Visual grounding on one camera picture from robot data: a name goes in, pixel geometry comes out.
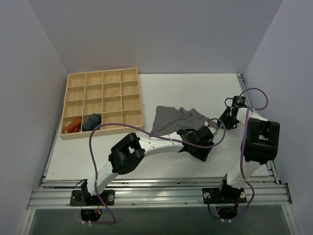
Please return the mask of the striped grey underwear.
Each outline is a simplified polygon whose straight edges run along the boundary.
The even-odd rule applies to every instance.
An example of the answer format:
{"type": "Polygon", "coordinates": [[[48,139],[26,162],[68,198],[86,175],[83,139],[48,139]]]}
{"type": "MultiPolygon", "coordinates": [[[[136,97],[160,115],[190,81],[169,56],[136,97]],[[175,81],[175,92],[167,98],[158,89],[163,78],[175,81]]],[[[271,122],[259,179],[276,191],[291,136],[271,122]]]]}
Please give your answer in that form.
{"type": "Polygon", "coordinates": [[[157,106],[151,134],[156,136],[169,135],[180,129],[199,130],[208,126],[210,118],[200,114],[196,109],[186,110],[183,107],[157,106]]]}

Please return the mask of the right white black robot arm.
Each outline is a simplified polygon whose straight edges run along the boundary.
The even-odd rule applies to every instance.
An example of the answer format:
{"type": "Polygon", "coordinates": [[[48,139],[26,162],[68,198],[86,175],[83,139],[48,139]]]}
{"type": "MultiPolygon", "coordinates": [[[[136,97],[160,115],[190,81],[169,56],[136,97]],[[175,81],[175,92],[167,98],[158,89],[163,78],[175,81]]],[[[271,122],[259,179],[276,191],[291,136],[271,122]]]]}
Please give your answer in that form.
{"type": "Polygon", "coordinates": [[[244,125],[239,162],[225,175],[217,190],[223,202],[239,196],[246,180],[261,166],[276,158],[278,152],[280,124],[260,116],[254,109],[246,106],[246,98],[238,95],[231,98],[231,106],[220,117],[218,124],[225,124],[226,130],[244,125]]]}

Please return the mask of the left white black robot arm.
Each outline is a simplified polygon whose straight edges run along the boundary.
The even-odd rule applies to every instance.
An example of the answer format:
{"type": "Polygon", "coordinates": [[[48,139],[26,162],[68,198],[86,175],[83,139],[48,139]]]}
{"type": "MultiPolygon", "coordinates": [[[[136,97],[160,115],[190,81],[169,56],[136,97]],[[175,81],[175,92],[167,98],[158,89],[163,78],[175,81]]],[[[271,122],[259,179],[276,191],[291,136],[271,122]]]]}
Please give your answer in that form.
{"type": "Polygon", "coordinates": [[[94,205],[105,187],[118,175],[134,171],[139,163],[148,156],[186,152],[191,156],[206,161],[216,129],[203,126],[199,130],[180,129],[169,135],[156,137],[138,137],[136,133],[126,135],[111,148],[108,162],[96,171],[95,176],[86,180],[82,186],[81,200],[87,205],[94,205]]]}

